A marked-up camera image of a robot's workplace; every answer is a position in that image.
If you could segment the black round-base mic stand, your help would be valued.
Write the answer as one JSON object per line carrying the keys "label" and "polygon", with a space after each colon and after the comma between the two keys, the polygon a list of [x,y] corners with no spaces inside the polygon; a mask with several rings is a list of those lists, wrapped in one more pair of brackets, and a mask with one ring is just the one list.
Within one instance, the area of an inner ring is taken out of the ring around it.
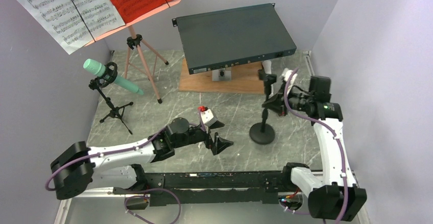
{"label": "black round-base mic stand", "polygon": [[[276,82],[276,76],[274,74],[267,74],[264,68],[258,70],[259,79],[263,81],[264,93],[266,101],[269,99],[272,92],[272,85]],[[267,124],[268,109],[263,108],[261,115],[261,122],[255,123],[249,130],[250,138],[257,144],[267,145],[274,141],[275,131]]]}

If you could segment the white microphone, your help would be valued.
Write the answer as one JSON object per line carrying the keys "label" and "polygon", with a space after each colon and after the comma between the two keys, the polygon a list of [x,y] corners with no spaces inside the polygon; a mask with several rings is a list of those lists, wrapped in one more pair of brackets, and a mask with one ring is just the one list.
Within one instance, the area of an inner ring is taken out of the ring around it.
{"label": "white microphone", "polygon": [[266,74],[272,74],[272,62],[271,60],[265,60],[261,63],[262,68]]}

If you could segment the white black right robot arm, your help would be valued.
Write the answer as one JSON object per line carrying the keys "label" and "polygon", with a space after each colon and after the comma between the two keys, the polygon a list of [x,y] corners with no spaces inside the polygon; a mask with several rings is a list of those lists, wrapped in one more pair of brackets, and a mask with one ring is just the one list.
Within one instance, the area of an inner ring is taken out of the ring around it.
{"label": "white black right robot arm", "polygon": [[322,177],[302,163],[288,163],[283,169],[284,189],[296,188],[307,198],[311,217],[325,220],[352,221],[367,200],[351,171],[343,140],[341,106],[330,101],[331,79],[312,76],[309,89],[293,91],[297,75],[292,70],[282,74],[278,92],[263,103],[280,116],[289,113],[311,122],[318,139],[322,159]]}

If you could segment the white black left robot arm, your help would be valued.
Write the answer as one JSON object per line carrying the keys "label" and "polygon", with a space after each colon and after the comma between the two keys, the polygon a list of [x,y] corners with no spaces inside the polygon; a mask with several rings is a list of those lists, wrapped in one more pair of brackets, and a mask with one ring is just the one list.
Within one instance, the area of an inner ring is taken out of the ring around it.
{"label": "white black left robot arm", "polygon": [[155,134],[137,142],[106,147],[88,147],[84,141],[72,144],[50,164],[52,175],[45,188],[58,200],[73,198],[85,190],[103,187],[130,189],[141,193],[147,186],[143,164],[166,160],[175,150],[202,142],[218,155],[233,146],[233,141],[210,127],[193,126],[187,119],[175,118]]}

